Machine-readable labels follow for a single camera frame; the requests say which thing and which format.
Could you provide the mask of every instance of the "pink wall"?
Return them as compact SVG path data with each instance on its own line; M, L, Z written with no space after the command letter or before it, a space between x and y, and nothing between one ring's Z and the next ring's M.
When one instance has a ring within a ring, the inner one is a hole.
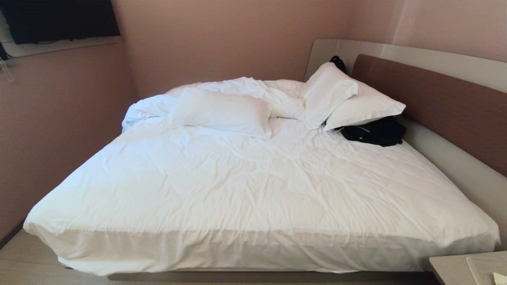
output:
M19 58L0 73L0 239L121 132L135 99L122 44Z
M507 61L505 0L354 0L347 38Z
M141 97L241 76L303 80L314 39L345 36L351 0L116 0Z

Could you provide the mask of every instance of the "floor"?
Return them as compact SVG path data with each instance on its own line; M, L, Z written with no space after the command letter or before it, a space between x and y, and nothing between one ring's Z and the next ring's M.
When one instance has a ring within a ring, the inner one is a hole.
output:
M204 284L178 283L178 282L141 282L141 281L111 281L106 277L98 277L81 273L71 269L65 269L58 262L56 255L43 244L39 238L25 231L19 232L3 249L0 250L0 285L162 285L162 284ZM244 282L227 282L228 285L242 284ZM435 280L407 280L407 281L382 281L382 282L299 282L298 284L348 284L348 285L377 285L377 284L438 284Z

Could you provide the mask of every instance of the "bed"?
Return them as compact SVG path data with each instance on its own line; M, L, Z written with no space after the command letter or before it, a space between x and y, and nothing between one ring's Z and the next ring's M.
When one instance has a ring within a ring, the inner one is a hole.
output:
M165 106L143 106L25 221L68 267L424 271L428 257L499 245L498 225L407 143L362 144L285 118L269 120L269 139L167 128Z

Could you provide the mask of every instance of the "paper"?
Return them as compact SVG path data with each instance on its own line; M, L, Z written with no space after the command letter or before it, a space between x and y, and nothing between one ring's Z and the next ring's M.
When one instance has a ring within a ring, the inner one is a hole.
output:
M496 285L507 285L507 276L494 272L493 277L495 278Z

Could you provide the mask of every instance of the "nightstand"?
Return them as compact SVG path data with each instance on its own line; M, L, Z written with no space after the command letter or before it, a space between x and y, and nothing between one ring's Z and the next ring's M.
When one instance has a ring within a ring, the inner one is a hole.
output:
M493 272L507 275L507 252L431 257L429 262L442 285L476 285L469 264L480 285L495 285Z

